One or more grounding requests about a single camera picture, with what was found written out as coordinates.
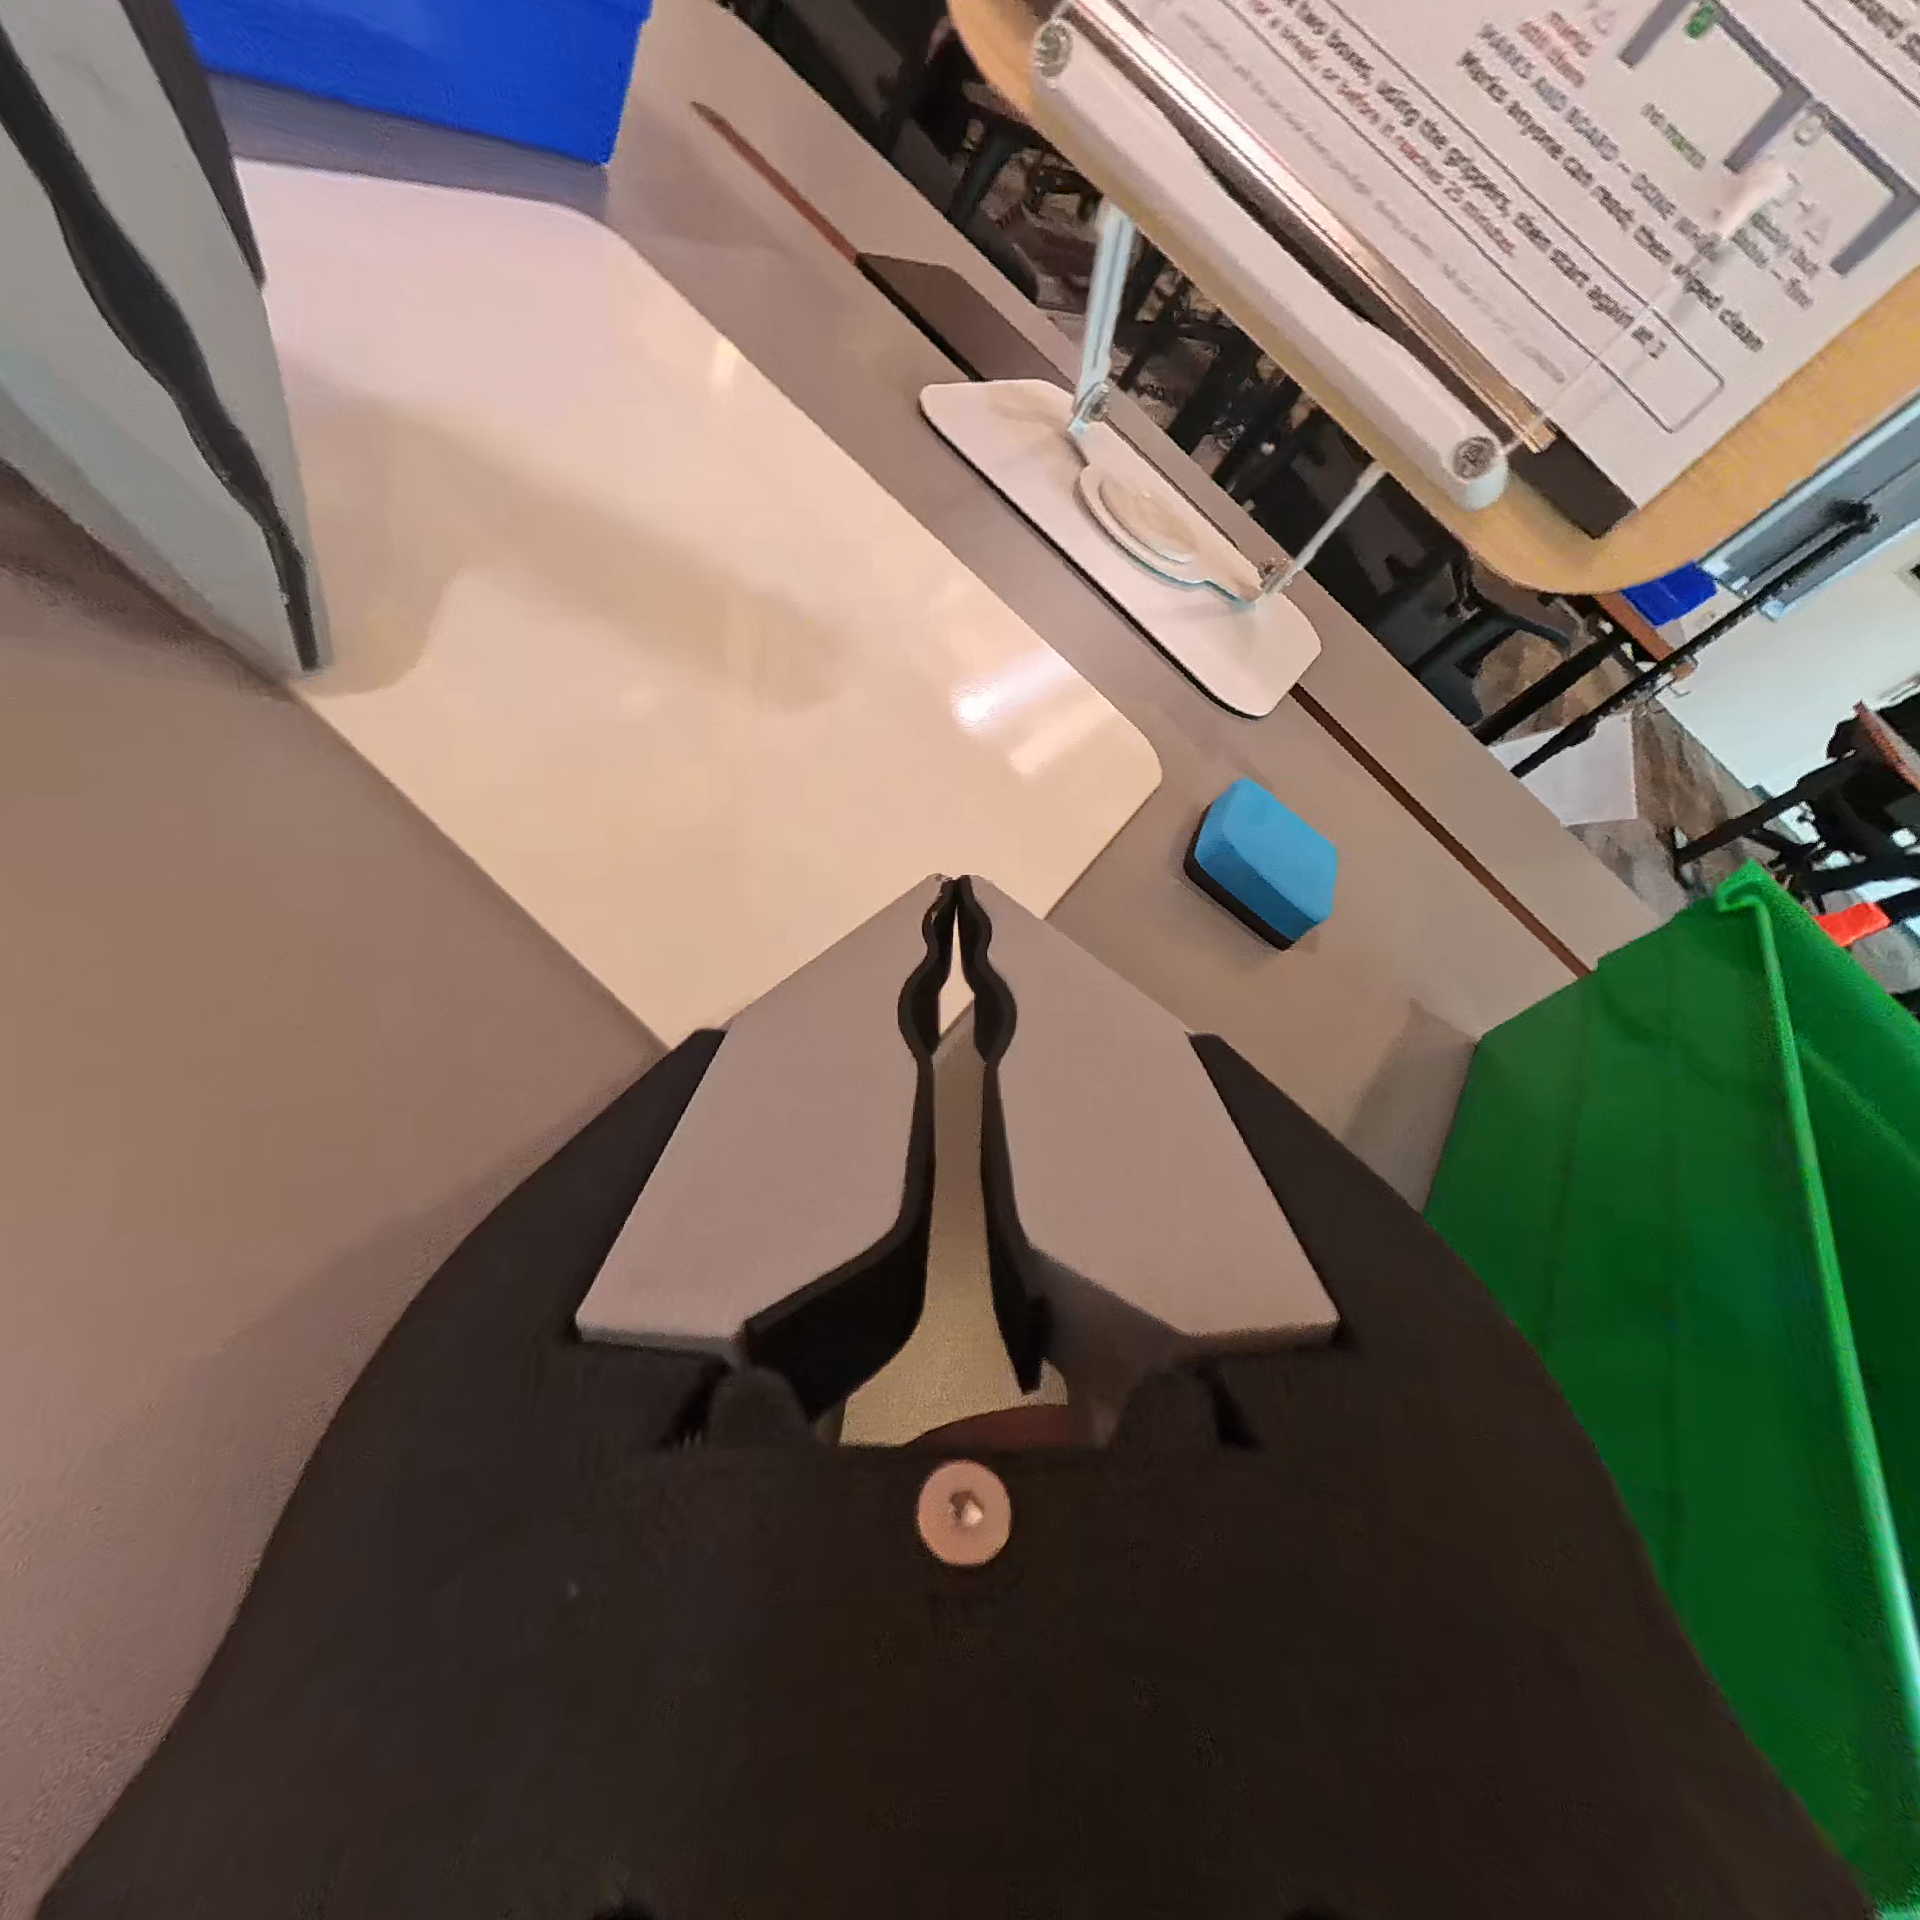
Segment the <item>blue plastic bin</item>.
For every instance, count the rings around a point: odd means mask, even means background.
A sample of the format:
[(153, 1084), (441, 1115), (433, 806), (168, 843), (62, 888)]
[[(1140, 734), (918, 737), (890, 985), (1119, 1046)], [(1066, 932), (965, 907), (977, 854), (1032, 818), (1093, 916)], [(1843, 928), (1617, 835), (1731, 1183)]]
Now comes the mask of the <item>blue plastic bin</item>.
[(652, 2), (179, 2), (209, 72), (610, 161)]

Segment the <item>printed instruction sheet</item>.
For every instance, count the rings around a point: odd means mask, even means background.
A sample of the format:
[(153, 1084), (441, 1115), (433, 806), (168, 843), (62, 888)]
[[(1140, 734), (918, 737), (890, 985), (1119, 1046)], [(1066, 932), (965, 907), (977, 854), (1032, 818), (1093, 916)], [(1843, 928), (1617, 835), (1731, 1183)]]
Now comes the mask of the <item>printed instruction sheet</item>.
[(1140, 2), (1633, 506), (1916, 268), (1916, 2)]

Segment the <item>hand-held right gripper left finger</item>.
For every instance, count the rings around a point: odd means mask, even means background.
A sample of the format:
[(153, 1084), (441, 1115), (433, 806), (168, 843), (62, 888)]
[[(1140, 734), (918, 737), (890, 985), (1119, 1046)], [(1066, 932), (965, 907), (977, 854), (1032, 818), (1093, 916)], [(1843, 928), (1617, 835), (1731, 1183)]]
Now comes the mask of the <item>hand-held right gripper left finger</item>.
[(782, 1379), (808, 1419), (926, 1312), (958, 879), (929, 876), (710, 1034), (575, 1310), (587, 1346)]

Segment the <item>green plastic bin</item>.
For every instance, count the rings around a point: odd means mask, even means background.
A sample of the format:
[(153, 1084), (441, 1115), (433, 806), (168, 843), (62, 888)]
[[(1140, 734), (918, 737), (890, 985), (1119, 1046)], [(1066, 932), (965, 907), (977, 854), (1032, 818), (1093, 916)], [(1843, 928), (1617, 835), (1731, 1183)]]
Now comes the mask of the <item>green plastic bin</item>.
[(1427, 1223), (1750, 1740), (1916, 1918), (1916, 1019), (1745, 867), (1481, 1042)]

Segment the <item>instruction sheet on stand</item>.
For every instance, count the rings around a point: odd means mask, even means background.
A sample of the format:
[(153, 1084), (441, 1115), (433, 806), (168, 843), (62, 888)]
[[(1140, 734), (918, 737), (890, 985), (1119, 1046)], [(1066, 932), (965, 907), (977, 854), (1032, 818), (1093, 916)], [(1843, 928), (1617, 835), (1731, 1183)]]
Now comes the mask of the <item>instruction sheet on stand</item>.
[(1916, 417), (1916, 271), (1633, 506), (1144, 30), (1140, 2), (953, 2), (965, 49), (1410, 499), (1513, 585), (1591, 593), (1790, 527), (1881, 542)]

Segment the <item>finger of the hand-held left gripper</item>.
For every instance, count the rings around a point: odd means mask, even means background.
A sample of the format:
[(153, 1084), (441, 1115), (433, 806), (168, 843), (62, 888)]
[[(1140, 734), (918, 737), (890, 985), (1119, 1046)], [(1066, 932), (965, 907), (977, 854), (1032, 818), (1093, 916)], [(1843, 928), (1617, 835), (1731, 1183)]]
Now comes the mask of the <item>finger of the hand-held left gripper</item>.
[(5, 467), (256, 668), (327, 662), (266, 266), (178, 2), (5, 2)]
[(323, 589), (253, 266), (193, 154), (85, 154), (5, 91), (5, 465), (269, 676), (323, 668)]

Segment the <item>white whiteboard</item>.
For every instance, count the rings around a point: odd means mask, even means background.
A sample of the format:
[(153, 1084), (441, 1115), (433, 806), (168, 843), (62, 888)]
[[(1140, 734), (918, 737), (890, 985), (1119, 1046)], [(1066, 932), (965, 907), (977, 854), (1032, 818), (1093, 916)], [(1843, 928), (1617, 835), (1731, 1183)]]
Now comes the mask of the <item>white whiteboard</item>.
[(1147, 734), (607, 227), (241, 161), (301, 699), (664, 1046), (929, 876), (1049, 916)]

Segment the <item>blue whiteboard eraser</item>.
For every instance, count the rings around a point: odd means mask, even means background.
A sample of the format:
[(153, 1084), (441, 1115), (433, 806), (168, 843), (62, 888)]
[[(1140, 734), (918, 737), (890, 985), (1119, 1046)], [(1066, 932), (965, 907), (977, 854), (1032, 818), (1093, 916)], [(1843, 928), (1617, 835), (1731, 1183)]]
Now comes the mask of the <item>blue whiteboard eraser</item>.
[(1199, 818), (1181, 872), (1262, 944), (1291, 951), (1332, 918), (1340, 848), (1263, 783), (1239, 776)]

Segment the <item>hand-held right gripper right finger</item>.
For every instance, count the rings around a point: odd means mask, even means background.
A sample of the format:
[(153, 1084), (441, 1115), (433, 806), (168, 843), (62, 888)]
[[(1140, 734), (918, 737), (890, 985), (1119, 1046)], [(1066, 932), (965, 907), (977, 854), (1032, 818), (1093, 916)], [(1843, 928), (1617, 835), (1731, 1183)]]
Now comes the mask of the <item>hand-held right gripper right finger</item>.
[(1340, 1310), (1191, 1028), (1003, 888), (953, 885), (981, 1055), (995, 1327), (1084, 1427), (1215, 1355), (1318, 1346)]

